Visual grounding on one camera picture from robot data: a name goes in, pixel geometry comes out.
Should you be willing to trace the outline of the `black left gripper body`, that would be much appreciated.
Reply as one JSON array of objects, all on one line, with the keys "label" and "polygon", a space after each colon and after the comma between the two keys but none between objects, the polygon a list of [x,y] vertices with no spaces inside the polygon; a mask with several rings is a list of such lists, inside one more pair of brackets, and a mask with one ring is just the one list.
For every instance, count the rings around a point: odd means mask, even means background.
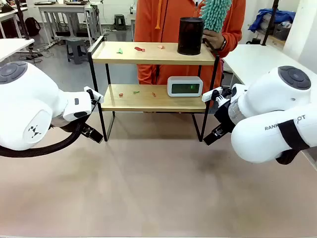
[{"label": "black left gripper body", "polygon": [[86,123],[86,119],[77,119],[74,123],[80,126],[82,135],[91,135],[91,127]]}]

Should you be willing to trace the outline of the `person's left hand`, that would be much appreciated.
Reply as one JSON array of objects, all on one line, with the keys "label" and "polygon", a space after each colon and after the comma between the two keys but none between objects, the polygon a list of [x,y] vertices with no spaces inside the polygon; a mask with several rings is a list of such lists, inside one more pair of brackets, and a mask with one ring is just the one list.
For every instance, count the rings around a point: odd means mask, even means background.
[{"label": "person's left hand", "polygon": [[203,36],[210,42],[214,49],[222,49],[222,46],[225,42],[225,38],[223,37],[221,32],[215,32],[205,29],[203,31]]}]

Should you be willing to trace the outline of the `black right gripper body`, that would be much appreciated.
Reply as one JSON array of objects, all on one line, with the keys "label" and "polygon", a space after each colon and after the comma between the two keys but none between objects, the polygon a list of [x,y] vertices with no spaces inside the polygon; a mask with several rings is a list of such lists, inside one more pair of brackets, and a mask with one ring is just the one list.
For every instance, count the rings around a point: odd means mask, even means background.
[{"label": "black right gripper body", "polygon": [[216,128],[217,135],[231,133],[235,127],[235,124],[231,120],[228,113],[229,106],[230,102],[227,101],[222,106],[220,106],[214,114],[216,119],[220,122],[220,125]]}]

